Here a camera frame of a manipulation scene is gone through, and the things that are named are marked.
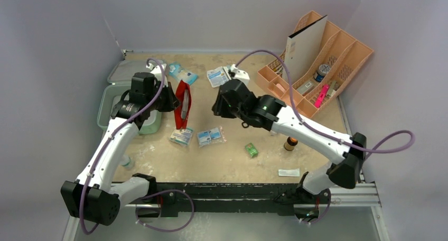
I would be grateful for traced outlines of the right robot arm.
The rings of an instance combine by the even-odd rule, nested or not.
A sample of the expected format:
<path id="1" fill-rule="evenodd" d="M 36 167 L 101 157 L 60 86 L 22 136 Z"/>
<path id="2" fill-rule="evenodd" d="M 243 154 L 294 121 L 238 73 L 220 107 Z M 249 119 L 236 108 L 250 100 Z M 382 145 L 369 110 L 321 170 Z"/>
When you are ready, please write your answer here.
<path id="1" fill-rule="evenodd" d="M 263 128 L 294 138 L 328 159 L 324 166 L 303 175 L 296 189 L 302 202 L 310 202 L 332 186 L 356 187 L 365 160 L 356 146 L 366 144 L 364 135 L 339 133 L 306 117 L 298 118 L 295 110 L 282 100 L 270 95 L 257 97 L 237 79 L 219 87 L 212 111 L 223 118 L 241 119 L 243 127 Z"/>

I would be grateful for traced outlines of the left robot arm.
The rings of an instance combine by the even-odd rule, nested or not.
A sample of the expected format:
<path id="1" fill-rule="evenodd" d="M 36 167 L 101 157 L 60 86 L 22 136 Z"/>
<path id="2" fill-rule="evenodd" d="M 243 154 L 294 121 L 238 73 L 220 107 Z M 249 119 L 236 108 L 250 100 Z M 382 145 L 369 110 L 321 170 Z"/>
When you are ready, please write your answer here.
<path id="1" fill-rule="evenodd" d="M 152 176 L 137 173 L 115 187 L 111 184 L 127 147 L 151 111 L 171 112 L 179 105 L 163 72 L 134 74 L 129 99 L 115 105 L 106 133 L 90 162 L 74 181 L 65 181 L 61 187 L 71 216 L 109 226 L 120 209 L 132 201 L 156 200 L 156 181 Z"/>

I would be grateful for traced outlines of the red first aid pouch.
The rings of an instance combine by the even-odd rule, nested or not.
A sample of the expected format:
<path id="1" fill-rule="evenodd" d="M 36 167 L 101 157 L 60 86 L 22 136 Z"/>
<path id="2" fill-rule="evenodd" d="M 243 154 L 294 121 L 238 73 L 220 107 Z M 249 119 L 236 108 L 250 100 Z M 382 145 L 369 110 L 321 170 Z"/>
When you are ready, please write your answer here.
<path id="1" fill-rule="evenodd" d="M 190 85 L 181 80 L 175 96 L 180 102 L 179 107 L 174 111 L 176 129 L 186 129 L 192 102 Z"/>

